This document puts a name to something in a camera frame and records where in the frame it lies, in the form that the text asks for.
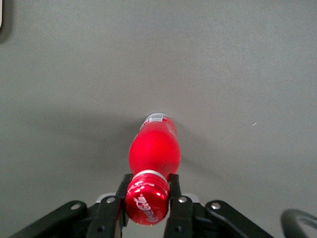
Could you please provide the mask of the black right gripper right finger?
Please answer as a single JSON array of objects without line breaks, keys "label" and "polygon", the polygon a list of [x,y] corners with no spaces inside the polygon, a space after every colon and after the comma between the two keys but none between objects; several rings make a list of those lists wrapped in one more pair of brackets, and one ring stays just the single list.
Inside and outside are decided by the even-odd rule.
[{"label": "black right gripper right finger", "polygon": [[170,175],[169,188],[170,213],[163,237],[193,238],[193,203],[196,202],[196,195],[181,192],[177,174]]}]

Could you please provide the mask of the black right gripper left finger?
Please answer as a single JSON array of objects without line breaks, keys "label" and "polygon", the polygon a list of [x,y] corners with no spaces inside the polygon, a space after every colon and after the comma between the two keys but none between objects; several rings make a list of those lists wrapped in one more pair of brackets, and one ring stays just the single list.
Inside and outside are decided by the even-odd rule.
[{"label": "black right gripper left finger", "polygon": [[125,213],[124,201],[132,174],[126,174],[117,192],[104,197],[97,207],[86,237],[88,238],[120,238],[122,229],[127,226],[128,217]]}]

